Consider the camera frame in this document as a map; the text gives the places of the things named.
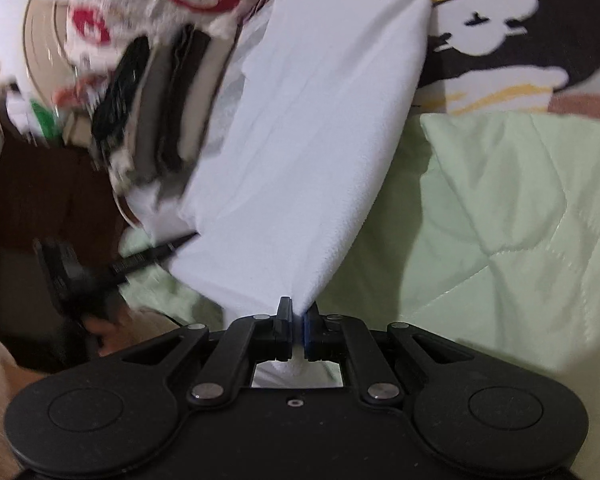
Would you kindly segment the person left hand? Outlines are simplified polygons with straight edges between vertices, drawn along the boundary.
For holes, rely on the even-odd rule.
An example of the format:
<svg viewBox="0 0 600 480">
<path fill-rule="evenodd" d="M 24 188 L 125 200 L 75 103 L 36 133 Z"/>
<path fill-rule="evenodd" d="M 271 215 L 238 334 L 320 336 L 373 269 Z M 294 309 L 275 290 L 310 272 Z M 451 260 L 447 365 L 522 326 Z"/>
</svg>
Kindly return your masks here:
<svg viewBox="0 0 600 480">
<path fill-rule="evenodd" d="M 131 309 L 125 304 L 119 308 L 114 321 L 90 316 L 84 318 L 83 326 L 98 340 L 97 354 L 109 356 L 177 330 L 181 324 L 161 312 L 148 308 Z"/>
</svg>

